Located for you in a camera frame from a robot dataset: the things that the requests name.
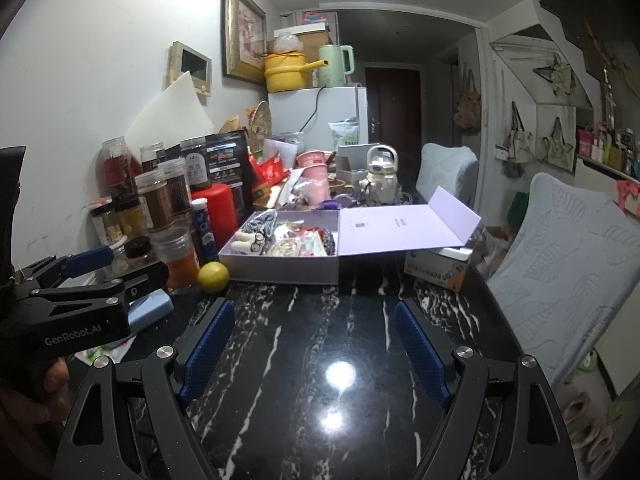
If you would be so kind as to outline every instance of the yellow pot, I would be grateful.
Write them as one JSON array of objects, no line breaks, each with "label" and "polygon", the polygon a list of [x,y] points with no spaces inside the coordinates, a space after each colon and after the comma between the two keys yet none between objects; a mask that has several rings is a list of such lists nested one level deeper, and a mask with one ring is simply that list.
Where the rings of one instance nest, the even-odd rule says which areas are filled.
[{"label": "yellow pot", "polygon": [[269,93],[300,90],[306,88],[306,72],[327,66],[324,59],[307,63],[302,52],[270,54],[264,59],[264,77]]}]

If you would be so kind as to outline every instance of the framed painting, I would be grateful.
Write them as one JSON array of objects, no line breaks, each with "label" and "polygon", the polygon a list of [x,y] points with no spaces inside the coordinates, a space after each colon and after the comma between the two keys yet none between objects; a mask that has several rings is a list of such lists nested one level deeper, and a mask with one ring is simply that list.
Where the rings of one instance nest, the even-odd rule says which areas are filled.
[{"label": "framed painting", "polygon": [[253,0],[224,0],[225,76],[264,83],[267,20]]}]

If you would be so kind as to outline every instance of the pink cup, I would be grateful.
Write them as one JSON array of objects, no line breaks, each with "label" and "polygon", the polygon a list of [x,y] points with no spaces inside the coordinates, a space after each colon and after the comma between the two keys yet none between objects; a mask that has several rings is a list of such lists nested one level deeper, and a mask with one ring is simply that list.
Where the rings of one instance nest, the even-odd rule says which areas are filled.
[{"label": "pink cup", "polygon": [[325,200],[331,200],[329,192],[329,175],[326,164],[313,164],[307,166],[302,172],[302,177],[309,178],[313,182],[309,185],[306,201],[309,205],[318,205]]},{"label": "pink cup", "polygon": [[327,154],[320,150],[313,150],[312,152],[301,153],[296,157],[300,168],[306,168],[313,164],[325,164],[327,160]]}]

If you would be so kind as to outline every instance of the jar of orange contents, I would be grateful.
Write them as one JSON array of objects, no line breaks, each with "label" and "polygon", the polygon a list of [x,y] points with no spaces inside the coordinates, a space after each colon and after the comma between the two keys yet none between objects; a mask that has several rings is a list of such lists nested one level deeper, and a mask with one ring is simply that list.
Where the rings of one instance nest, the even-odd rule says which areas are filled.
[{"label": "jar of orange contents", "polygon": [[191,241],[191,232],[185,227],[169,228],[151,238],[158,259],[169,268],[166,286],[180,290],[198,283],[200,265]]}]

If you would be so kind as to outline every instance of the green electric kettle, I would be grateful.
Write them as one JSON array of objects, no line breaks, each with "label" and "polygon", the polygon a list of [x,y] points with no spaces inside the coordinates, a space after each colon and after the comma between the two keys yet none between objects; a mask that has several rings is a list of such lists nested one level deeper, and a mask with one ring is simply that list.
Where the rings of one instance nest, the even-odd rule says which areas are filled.
[{"label": "green electric kettle", "polygon": [[318,49],[318,58],[329,62],[329,65],[318,69],[318,83],[321,88],[347,86],[347,76],[356,70],[352,46],[323,45]]}]

